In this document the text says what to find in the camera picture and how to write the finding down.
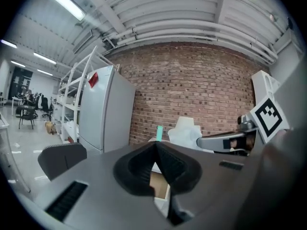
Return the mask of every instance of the green object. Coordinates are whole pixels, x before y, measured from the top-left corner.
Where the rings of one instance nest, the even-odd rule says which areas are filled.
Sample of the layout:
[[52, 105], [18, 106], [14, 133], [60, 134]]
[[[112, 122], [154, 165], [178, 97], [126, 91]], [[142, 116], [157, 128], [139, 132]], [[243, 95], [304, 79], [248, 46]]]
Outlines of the green object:
[[157, 141], [162, 141], [163, 126], [157, 128]]

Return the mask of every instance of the ceiling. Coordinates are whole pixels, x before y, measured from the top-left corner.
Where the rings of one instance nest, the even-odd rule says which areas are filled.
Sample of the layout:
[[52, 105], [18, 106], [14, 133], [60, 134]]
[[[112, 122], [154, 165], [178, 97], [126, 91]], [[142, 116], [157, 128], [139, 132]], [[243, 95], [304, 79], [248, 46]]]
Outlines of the ceiling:
[[[17, 49], [12, 48], [12, 59], [61, 78], [95, 45], [107, 57], [107, 53], [117, 48], [125, 49], [140, 42], [176, 41], [182, 37], [181, 40], [232, 48], [270, 65], [276, 60], [273, 46], [288, 25], [287, 14], [277, 0], [73, 1], [86, 13], [82, 21], [54, 0], [28, 0], [4, 37], [17, 45]], [[140, 25], [150, 23], [156, 24], [138, 30]], [[88, 41], [76, 51], [84, 37]], [[39, 59], [33, 52], [57, 64]], [[93, 64], [99, 67], [101, 63], [93, 60]]]

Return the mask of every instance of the white refrigerator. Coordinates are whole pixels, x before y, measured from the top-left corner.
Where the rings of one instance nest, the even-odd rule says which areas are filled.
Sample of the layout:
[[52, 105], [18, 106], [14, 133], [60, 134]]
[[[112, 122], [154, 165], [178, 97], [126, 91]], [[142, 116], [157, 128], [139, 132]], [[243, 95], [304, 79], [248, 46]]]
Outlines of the white refrigerator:
[[[97, 72], [93, 87], [89, 80]], [[82, 95], [79, 142], [88, 150], [108, 152], [129, 143], [135, 86], [112, 66], [91, 72]]]

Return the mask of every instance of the red sticker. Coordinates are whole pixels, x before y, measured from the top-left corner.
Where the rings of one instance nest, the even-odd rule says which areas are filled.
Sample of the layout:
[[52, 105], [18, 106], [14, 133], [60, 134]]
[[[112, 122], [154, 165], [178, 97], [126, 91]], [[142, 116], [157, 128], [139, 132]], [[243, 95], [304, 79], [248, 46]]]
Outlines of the red sticker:
[[98, 73], [95, 72], [95, 74], [91, 77], [91, 79], [88, 81], [90, 84], [91, 88], [97, 83], [98, 81]]

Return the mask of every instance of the floor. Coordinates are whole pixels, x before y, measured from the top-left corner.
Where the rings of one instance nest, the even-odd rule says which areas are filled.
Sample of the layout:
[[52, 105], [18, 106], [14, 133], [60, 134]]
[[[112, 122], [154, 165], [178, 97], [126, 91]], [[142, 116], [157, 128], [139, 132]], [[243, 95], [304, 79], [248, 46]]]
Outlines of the floor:
[[40, 168], [37, 157], [46, 146], [61, 144], [62, 142], [59, 135], [47, 133], [45, 128], [47, 117], [42, 118], [42, 111], [36, 111], [38, 118], [35, 119], [34, 129], [31, 127], [31, 122], [27, 120], [24, 120], [24, 124], [20, 124], [20, 129], [18, 129], [19, 118], [12, 116], [11, 107], [6, 105], [0, 109], [0, 112], [10, 124], [8, 132], [12, 155], [21, 176], [31, 191], [28, 193], [21, 186], [17, 175], [10, 166], [11, 158], [5, 156], [8, 154], [9, 147], [4, 132], [0, 133], [1, 166], [12, 187], [33, 200], [50, 182]]

